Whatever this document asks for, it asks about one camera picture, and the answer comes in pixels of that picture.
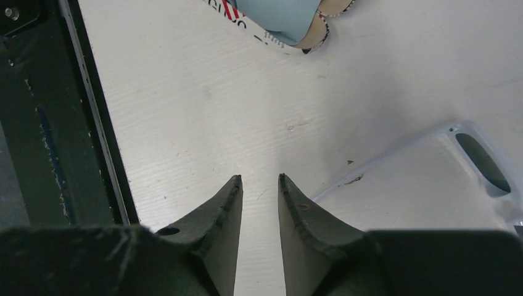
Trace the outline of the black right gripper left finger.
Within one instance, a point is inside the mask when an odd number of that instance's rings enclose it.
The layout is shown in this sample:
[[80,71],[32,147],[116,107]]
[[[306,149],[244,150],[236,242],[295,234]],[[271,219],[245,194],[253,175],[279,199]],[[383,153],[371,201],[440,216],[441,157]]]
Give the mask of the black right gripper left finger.
[[156,232],[139,225],[10,228],[2,295],[232,295],[243,188],[239,175]]

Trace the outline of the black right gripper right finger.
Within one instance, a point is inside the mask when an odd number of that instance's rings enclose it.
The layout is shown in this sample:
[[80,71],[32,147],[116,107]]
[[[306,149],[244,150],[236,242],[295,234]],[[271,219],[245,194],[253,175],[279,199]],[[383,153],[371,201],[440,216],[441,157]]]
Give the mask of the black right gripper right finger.
[[287,295],[521,295],[522,241],[504,231],[362,231],[285,174],[278,215]]

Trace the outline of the flag print glasses case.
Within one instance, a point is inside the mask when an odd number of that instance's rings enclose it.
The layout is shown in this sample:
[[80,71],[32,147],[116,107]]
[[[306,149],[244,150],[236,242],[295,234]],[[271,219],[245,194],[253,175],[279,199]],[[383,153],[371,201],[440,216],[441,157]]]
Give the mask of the flag print glasses case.
[[286,55],[307,55],[327,40],[327,18],[348,11],[352,0],[205,1],[230,23]]

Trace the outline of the light blue cleaning cloth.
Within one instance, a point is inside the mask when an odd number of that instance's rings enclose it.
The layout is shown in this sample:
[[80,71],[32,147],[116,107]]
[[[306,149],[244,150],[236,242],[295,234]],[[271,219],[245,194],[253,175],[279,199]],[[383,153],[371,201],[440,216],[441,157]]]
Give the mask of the light blue cleaning cloth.
[[327,35],[327,26],[317,14],[319,1],[236,0],[229,3],[277,39],[296,48],[313,48]]

